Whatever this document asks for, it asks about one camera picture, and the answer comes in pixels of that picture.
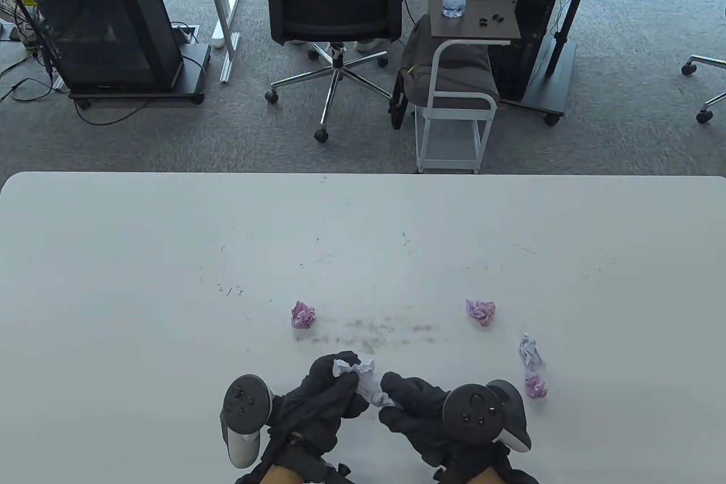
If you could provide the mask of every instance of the foot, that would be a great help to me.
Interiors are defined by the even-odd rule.
[[[356,41],[356,51],[359,53],[366,53],[370,50],[376,49],[381,43],[383,43],[385,40],[382,40],[379,37],[373,38],[372,40],[361,40]]]

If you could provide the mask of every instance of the black computer tower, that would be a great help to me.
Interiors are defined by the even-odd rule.
[[[560,7],[567,0],[516,0],[515,14],[521,38],[511,45],[488,48],[492,74],[503,100],[518,102],[524,96],[529,78],[542,61],[542,41],[555,32]],[[565,15],[563,9],[560,22]]]
[[[162,0],[16,0],[73,92],[165,92],[184,65]]]

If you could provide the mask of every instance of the black desk leg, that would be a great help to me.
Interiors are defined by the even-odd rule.
[[[555,49],[554,51],[552,51],[550,63],[547,64],[547,71],[545,72],[547,76],[551,76],[555,73],[555,68],[557,68],[557,61],[560,60],[560,53],[562,53],[562,50],[565,47],[565,43],[567,43],[567,35],[570,33],[570,27],[572,26],[572,22],[575,19],[575,13],[577,12],[577,8],[580,5],[580,1],[581,0],[570,1],[570,7],[568,7],[567,9],[567,15],[565,15],[565,21],[562,23],[562,28],[560,28],[559,32],[555,33]]]

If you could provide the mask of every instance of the debris on table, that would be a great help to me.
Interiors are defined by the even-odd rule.
[[[527,395],[533,399],[540,399],[547,395],[545,381],[539,375],[538,370],[545,367],[545,361],[537,351],[537,341],[533,336],[524,333],[519,343],[519,354],[524,359],[524,367],[529,371],[524,378],[524,387]]]
[[[539,399],[547,395],[545,381],[537,372],[527,373],[527,377],[524,378],[524,387],[527,390],[527,395],[533,399]]]
[[[315,309],[299,300],[296,302],[292,314],[293,317],[290,319],[290,323],[293,324],[295,329],[310,329],[313,321],[315,321]]]
[[[466,300],[466,311],[475,320],[479,321],[482,327],[489,327],[492,324],[492,320],[495,318],[495,310],[497,307],[493,302],[482,302],[477,300],[476,302]]]
[[[336,359],[332,362],[332,375],[339,377],[344,372],[354,372],[360,378],[358,379],[358,393],[363,399],[373,406],[398,406],[389,394],[381,389],[381,379],[374,373],[375,362],[371,359],[368,363],[356,363],[352,367],[342,359]]]

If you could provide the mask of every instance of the grey bag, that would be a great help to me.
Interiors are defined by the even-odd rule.
[[[429,15],[423,15],[414,26],[404,48],[402,66],[396,79],[394,100],[391,101],[391,123],[401,128],[403,114],[410,100],[416,106],[428,103],[433,54],[443,38],[431,37]],[[499,103],[500,96],[492,76],[486,45],[451,45],[438,59],[436,90],[457,92],[484,92]],[[434,108],[451,110],[488,110],[489,103],[482,98],[435,98]]]

